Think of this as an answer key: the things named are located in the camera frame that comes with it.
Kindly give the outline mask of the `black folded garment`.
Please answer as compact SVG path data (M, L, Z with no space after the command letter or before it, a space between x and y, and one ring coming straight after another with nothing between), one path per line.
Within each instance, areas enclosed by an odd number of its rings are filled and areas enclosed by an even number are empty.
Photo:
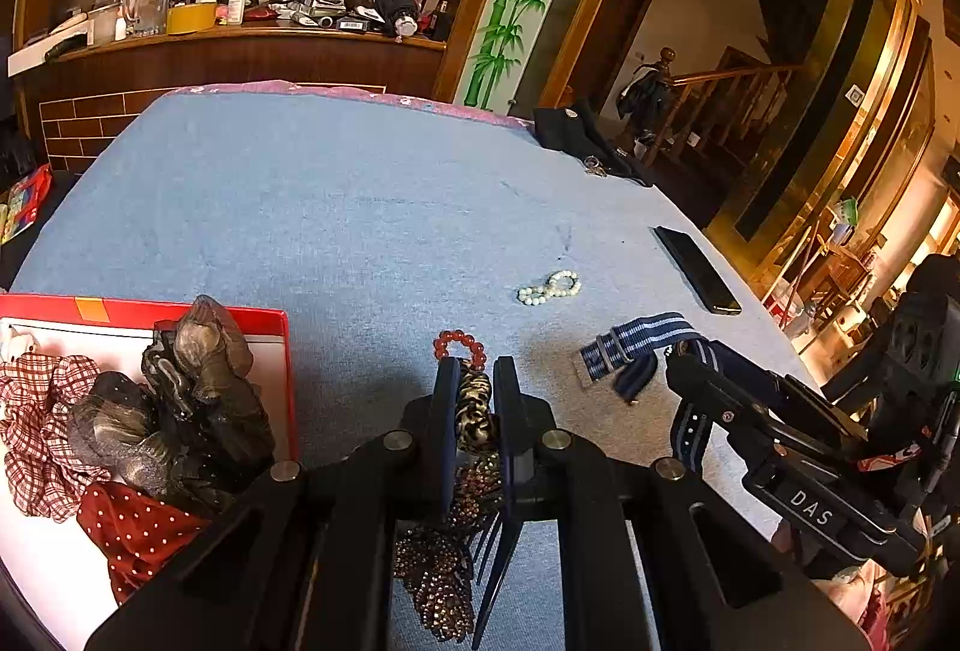
M534 136L540 146L549 151L562 152L581 163L588 155L595 155L607 175L635 181L645 188L652 186L646 170L633 158L615 151L601 135L596 115L583 102L574 102L571 107L535 108Z

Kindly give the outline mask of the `white cherry print scrunchie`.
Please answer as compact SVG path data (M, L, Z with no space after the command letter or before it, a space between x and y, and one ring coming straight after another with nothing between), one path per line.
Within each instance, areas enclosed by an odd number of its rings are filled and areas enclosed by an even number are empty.
M36 337L29 332L20 332L11 326L3 326L0 336L0 358L3 364L11 364L14 360L36 352Z

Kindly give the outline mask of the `red plaid scrunchie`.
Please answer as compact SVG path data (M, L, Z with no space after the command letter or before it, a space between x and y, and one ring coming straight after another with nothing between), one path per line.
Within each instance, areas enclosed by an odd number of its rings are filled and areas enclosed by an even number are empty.
M25 353L3 362L3 469L13 504L26 516L68 521L86 487L109 479L109 470L80 458L68 438L71 408L98 375L83 355Z

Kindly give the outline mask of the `wooden counter ledge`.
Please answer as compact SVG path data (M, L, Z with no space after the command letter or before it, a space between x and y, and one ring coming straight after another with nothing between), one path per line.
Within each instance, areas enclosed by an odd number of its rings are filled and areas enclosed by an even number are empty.
M85 46L14 76L13 95L37 158L60 172L82 173L172 89L288 80L427 97L444 50L423 37L397 41L275 22L218 25Z

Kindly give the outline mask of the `brown wooden door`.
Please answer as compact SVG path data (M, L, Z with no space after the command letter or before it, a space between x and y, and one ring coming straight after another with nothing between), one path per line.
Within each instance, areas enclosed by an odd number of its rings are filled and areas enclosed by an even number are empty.
M602 0L589 29L568 91L598 115L613 89L652 0Z

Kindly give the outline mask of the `wooden stair railing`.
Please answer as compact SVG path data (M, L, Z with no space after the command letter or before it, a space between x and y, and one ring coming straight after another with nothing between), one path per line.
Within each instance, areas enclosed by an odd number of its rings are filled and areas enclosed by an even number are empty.
M781 113L800 64L765 64L675 76L669 103L641 160L665 155L682 162L686 149L745 167Z

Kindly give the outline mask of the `red white tray box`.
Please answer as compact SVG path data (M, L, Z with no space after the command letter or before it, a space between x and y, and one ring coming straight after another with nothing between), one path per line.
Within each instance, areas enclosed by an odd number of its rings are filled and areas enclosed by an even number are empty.
M34 648L83 648L297 454L283 311L3 295L3 619Z

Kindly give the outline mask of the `black smartphone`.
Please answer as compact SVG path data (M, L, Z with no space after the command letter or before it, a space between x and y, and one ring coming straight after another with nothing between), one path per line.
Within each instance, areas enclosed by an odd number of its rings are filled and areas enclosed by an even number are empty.
M704 308L713 314L726 316L742 313L739 300L734 297L715 266L709 263L706 254L690 235L662 225L654 229L654 235L679 266L680 272L685 275Z

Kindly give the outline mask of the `grey metallic scrunchie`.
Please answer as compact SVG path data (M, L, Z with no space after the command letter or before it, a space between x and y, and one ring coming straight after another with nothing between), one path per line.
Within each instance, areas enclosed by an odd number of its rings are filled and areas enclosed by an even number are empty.
M201 295L181 318L156 323L140 383L99 373L71 408L71 447L155 500L221 513L275 462L252 365L235 318Z

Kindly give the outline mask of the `red polka dot scrunchie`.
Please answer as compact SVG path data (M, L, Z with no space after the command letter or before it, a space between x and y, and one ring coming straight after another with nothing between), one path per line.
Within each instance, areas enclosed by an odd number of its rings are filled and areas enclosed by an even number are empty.
M104 555L110 592L123 604L210 521L121 482L106 482L86 487L78 524Z

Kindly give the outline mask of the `keys on bed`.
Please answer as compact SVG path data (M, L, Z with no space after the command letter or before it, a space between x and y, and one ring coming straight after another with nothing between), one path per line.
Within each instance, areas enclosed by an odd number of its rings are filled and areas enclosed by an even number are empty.
M602 162L595 155L588 155L583 158L584 169L587 173L594 176L605 176L607 175L607 170L605 169Z

